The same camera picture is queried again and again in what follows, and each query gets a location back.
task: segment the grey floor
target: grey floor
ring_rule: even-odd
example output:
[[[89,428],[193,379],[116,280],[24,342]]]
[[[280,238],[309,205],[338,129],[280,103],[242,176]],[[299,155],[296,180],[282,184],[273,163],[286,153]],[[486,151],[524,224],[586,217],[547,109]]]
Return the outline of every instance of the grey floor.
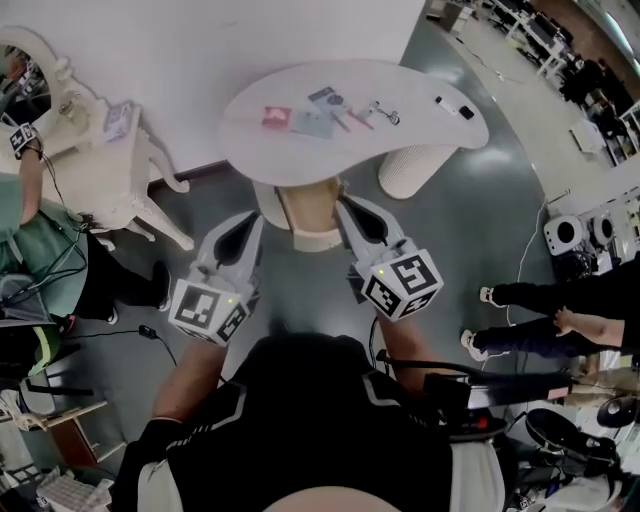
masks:
[[[346,171],[348,191],[391,211],[419,247],[427,248],[445,282],[443,291],[415,321],[434,352],[447,361],[477,365],[459,343],[463,327],[479,329],[505,325],[505,311],[481,304],[481,285],[515,281],[524,248],[535,227],[543,193],[525,151],[491,96],[445,41],[439,29],[421,20],[402,64],[436,76],[463,91],[480,108],[489,126],[489,144],[477,151],[455,154],[416,196],[395,201],[379,188],[380,158]],[[160,189],[153,194],[161,207],[196,241],[229,216],[256,208],[251,183],[232,169],[192,182],[187,195]],[[174,276],[187,273],[195,252],[183,252],[163,236],[156,243],[128,232],[115,233],[115,256],[126,266],[149,275],[156,259],[167,262]],[[264,257],[259,270],[262,300],[254,316],[237,333],[223,374],[233,374],[247,351],[267,334],[273,318],[291,330],[347,334],[366,341],[374,312],[358,306],[345,275],[351,256],[338,247],[319,254],[296,252],[289,233],[269,226],[264,233]],[[538,236],[522,271],[522,279],[552,282],[551,262]],[[80,322],[77,332],[135,329],[146,324],[158,331],[179,357],[188,339],[168,325],[166,315],[147,308],[120,308],[120,323]],[[513,308],[512,320],[531,315]],[[83,341],[84,349],[68,360],[78,382],[98,390],[113,404],[96,415],[90,434],[123,435],[136,439],[151,411],[154,394],[172,363],[156,340],[135,334]],[[530,357],[529,370],[555,367]],[[488,370],[512,372],[514,356],[492,359]],[[32,446],[40,440],[30,442]],[[117,471],[120,455],[103,463]]]

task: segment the black pants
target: black pants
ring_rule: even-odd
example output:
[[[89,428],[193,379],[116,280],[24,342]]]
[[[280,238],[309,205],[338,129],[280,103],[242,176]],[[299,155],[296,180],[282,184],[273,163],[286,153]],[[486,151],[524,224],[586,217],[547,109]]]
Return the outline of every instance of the black pants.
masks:
[[[124,268],[100,242],[87,234],[89,271],[74,313],[82,318],[108,320],[114,300],[129,306],[158,307],[164,299],[152,281]]]
[[[548,318],[514,327],[496,327],[479,331],[473,345],[483,351],[517,350],[534,352],[543,357],[576,357],[600,352],[605,347],[590,342],[576,332],[556,336],[559,329],[553,325],[553,316],[566,306],[575,313],[608,317],[611,310],[611,296],[606,293],[608,285],[608,280],[595,277],[557,285],[517,283],[496,286],[492,297],[496,304],[522,306],[548,315]]]

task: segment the black object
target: black object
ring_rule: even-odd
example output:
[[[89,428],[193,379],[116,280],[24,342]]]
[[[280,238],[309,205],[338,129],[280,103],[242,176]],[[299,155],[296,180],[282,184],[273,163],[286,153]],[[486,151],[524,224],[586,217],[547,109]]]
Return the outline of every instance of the black object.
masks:
[[[475,114],[473,113],[473,111],[467,107],[466,105],[464,105],[463,107],[460,108],[460,114],[462,115],[462,117],[464,117],[466,120],[471,119],[473,116],[475,116]]]
[[[219,262],[218,266],[229,267],[240,260],[251,236],[251,229],[259,217],[258,213],[253,212],[216,241],[213,253]]]
[[[612,398],[598,409],[598,425],[606,428],[622,428],[636,421],[640,401],[635,396]]]
[[[578,427],[556,412],[549,409],[529,411],[525,425],[536,443],[578,463],[573,467],[581,467],[580,473],[584,476],[598,476],[619,469],[620,458],[612,439],[580,432]]]

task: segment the human arm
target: human arm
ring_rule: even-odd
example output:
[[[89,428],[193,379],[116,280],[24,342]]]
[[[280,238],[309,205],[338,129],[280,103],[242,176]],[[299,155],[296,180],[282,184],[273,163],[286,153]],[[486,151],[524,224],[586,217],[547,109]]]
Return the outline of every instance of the human arm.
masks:
[[[411,318],[391,322],[378,312],[378,322],[384,343],[391,359],[405,361],[437,361],[428,348],[428,343]],[[410,393],[421,394],[424,375],[429,371],[424,368],[394,368],[396,380]]]
[[[35,150],[25,149],[20,160],[20,180],[23,190],[21,225],[28,223],[36,216],[42,202],[42,167],[38,154],[41,146],[37,139],[32,140],[29,145]]]
[[[607,347],[621,347],[624,336],[624,320],[611,320],[595,315],[583,315],[566,307],[556,313],[554,324],[560,329],[558,336],[575,331],[592,343]]]
[[[227,349],[194,339],[178,366],[162,384],[153,403],[152,417],[186,421],[218,387]]]

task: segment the power cord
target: power cord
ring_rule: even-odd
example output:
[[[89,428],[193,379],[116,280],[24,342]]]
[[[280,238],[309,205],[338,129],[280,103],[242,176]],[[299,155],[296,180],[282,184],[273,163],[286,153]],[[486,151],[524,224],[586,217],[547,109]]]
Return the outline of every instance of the power cord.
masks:
[[[518,277],[516,279],[516,283],[519,283],[520,279],[522,277],[522,265],[524,264],[524,260],[527,258],[527,253],[529,252],[529,248],[531,247],[531,244],[535,240],[536,236],[538,236],[538,231],[540,231],[540,214],[542,213],[542,210],[545,209],[547,204],[548,204],[548,201],[545,198],[545,200],[540,205],[540,209],[538,210],[538,213],[536,214],[536,229],[534,230],[533,235],[531,235],[531,238],[529,239],[529,242],[527,243],[526,247],[524,248],[524,253],[522,253],[522,258],[520,258],[520,264],[518,265]],[[511,311],[511,304],[509,304],[507,306],[507,323],[509,324],[509,327],[513,327],[515,324],[511,322],[511,318],[509,317],[510,311]],[[487,359],[485,359],[484,363],[482,363],[482,370],[484,370],[484,367],[486,366],[487,362],[490,359],[493,359],[495,357],[502,357],[502,356],[505,356],[507,354],[509,354],[509,352],[503,352],[502,354],[495,354],[495,355],[487,357]],[[524,372],[524,369],[526,367],[527,361],[529,359],[529,354],[525,355],[524,364],[523,364],[522,370],[520,372],[518,372],[518,359],[519,359],[519,356],[518,356],[518,353],[516,352],[516,360],[515,360],[516,374]]]
[[[469,47],[465,44],[465,42],[462,39],[460,39],[459,37],[456,37],[456,41],[458,41],[460,44],[462,44],[462,46],[464,46],[465,50],[467,50],[471,55],[473,55],[476,59],[478,59],[478,61],[480,62],[480,64],[484,68],[488,69],[489,71],[493,71],[498,76],[498,78],[500,80],[503,80],[503,81],[504,80],[508,80],[509,82],[513,82],[515,84],[520,84],[520,85],[526,85],[527,84],[527,82],[523,82],[522,80],[516,80],[515,78],[509,78],[508,76],[504,76],[502,73],[500,73],[500,71],[498,71],[496,69],[493,69],[492,67],[487,66],[485,64],[484,60],[482,60],[482,58],[479,55],[477,55],[477,54],[473,53],[471,50],[469,50]]]
[[[178,366],[178,363],[176,362],[176,358],[173,356],[173,353],[171,352],[171,349],[169,348],[169,345],[167,344],[167,342],[164,341],[160,336],[158,336],[158,333],[155,331],[155,329],[152,329],[151,327],[147,327],[146,325],[141,325],[140,327],[138,327],[138,330],[132,329],[127,331],[113,331],[113,332],[101,332],[101,333],[95,333],[95,334],[84,334],[79,336],[70,336],[64,339],[78,340],[82,338],[98,338],[102,336],[116,336],[119,334],[133,334],[133,333],[137,333],[140,336],[143,336],[144,338],[148,338],[150,340],[160,340],[164,345],[164,348],[167,350],[167,353],[169,354],[171,361],[173,361],[173,365]]]

